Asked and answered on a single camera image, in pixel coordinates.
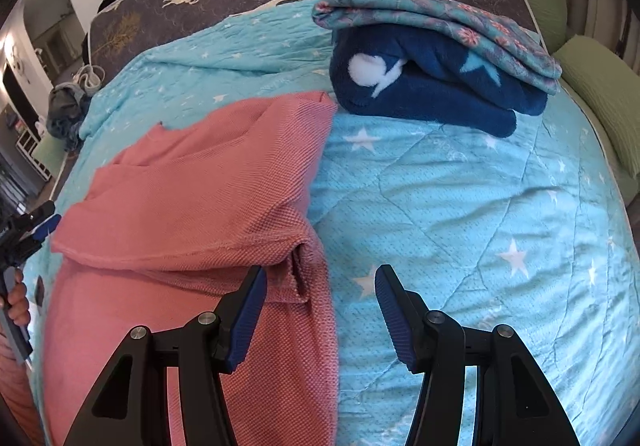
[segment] human hand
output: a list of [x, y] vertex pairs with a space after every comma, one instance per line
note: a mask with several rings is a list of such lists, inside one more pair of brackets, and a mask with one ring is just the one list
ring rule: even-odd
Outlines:
[[[15, 286], [7, 296], [7, 301], [11, 308], [9, 309], [9, 318], [11, 318], [16, 325], [24, 326], [31, 321], [31, 315], [29, 314], [29, 300], [27, 300], [27, 286], [24, 285], [22, 280], [24, 276], [20, 269], [15, 270]], [[4, 299], [0, 297], [0, 309], [4, 307]]]

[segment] blue comforter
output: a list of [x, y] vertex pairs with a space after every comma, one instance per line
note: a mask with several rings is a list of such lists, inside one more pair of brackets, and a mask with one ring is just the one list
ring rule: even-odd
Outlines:
[[[330, 39], [306, 1], [135, 58], [92, 101], [59, 211], [158, 121], [181, 128], [243, 98], [331, 90]], [[420, 376], [398, 362], [374, 296], [382, 263], [463, 325], [515, 327], [582, 446], [608, 444], [630, 415], [640, 395], [640, 265], [620, 195], [564, 91], [542, 116], [517, 116], [504, 140], [436, 122], [335, 116], [308, 216], [337, 320], [338, 446], [403, 445], [418, 396]], [[42, 275], [50, 292], [60, 261], [46, 247], [29, 261], [28, 282]], [[43, 323], [33, 328], [39, 401]], [[468, 374], [460, 444], [473, 427]]]

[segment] finger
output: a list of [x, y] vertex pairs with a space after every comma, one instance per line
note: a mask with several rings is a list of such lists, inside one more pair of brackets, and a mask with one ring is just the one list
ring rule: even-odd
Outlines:
[[29, 311], [29, 301], [22, 299], [9, 309], [9, 318], [15, 320]]
[[15, 305], [20, 300], [23, 300], [26, 297], [27, 297], [27, 286], [24, 285], [23, 283], [18, 283], [14, 287], [14, 289], [9, 293], [9, 296], [7, 296], [6, 299], [9, 302], [9, 305]]
[[20, 314], [15, 320], [14, 323], [18, 325], [18, 327], [25, 327], [31, 321], [31, 314], [29, 311]]

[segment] light blue star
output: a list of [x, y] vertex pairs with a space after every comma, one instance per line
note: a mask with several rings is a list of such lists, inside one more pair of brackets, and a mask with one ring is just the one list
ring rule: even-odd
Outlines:
[[489, 74], [489, 77], [494, 83], [500, 87], [500, 74], [498, 74], [498, 69], [496, 69], [490, 61], [478, 56], [478, 54], [473, 51], [469, 51], [465, 64], [460, 67], [460, 72], [471, 72], [482, 67], [484, 67], [484, 70], [486, 70], [486, 73]]

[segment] stack of folded blankets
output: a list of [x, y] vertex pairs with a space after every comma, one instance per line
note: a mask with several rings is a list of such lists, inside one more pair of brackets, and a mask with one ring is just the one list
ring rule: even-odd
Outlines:
[[510, 18], [453, 0], [320, 0], [334, 30], [338, 102], [368, 116], [421, 119], [510, 136], [540, 115], [562, 69]]

